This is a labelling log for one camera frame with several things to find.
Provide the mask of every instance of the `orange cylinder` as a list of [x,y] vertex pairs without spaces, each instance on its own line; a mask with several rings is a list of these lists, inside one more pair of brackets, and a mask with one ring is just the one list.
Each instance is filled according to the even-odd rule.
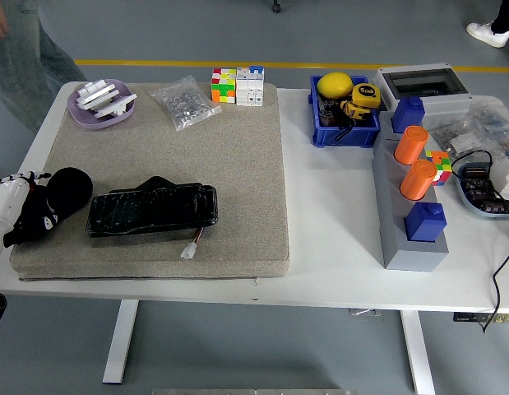
[[395,159],[402,165],[412,165],[422,152],[429,133],[422,126],[408,126],[395,150]]
[[416,160],[400,185],[400,193],[409,200],[420,200],[437,175],[437,167],[429,160]]

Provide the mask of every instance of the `blue storage bin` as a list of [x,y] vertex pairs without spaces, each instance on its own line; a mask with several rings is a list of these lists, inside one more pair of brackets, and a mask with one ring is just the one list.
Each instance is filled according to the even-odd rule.
[[[312,117],[314,118],[314,134],[312,135],[312,144],[319,147],[324,146],[361,146],[362,148],[372,147],[377,134],[380,131],[380,123],[375,109],[371,109],[371,115],[365,121],[359,121],[359,125],[353,127],[351,132],[344,136],[338,142],[335,137],[340,134],[340,130],[335,126],[322,126],[320,122],[317,98],[317,83],[323,76],[311,76],[311,94],[309,95],[309,104],[312,105]],[[368,82],[363,76],[351,77],[355,85]]]

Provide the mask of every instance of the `jeans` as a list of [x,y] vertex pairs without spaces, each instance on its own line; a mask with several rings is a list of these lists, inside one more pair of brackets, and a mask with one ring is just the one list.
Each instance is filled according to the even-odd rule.
[[1,4],[9,32],[0,40],[0,100],[36,134],[61,86],[86,77],[44,31],[38,0]]

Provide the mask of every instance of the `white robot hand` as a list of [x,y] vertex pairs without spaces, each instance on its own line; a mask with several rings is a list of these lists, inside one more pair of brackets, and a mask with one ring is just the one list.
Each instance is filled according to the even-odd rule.
[[0,254],[4,248],[4,235],[13,230],[22,212],[22,206],[30,191],[30,180],[47,178],[50,175],[29,172],[0,179]]

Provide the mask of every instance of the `purple tray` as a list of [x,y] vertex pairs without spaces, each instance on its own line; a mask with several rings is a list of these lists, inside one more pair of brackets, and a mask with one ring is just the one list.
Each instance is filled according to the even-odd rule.
[[[127,86],[124,85],[123,82],[119,80],[109,80],[105,79],[106,83],[108,85],[114,84],[115,89],[119,90],[119,94],[114,96],[112,98],[113,101],[120,99],[121,97],[130,96],[132,93],[130,90],[128,90]],[[134,109],[134,102],[135,100],[132,100],[130,103],[126,105],[126,113],[123,115],[120,115],[118,117],[114,117],[112,115],[106,115],[102,118],[96,118],[95,112],[89,109],[79,109],[76,106],[76,99],[79,97],[79,94],[77,91],[74,91],[70,97],[67,98],[67,109],[70,110],[70,113],[72,114],[73,119],[77,121],[82,127],[87,129],[102,129],[106,128],[110,125],[114,125],[118,122],[123,121],[124,119],[128,118],[133,113]]]

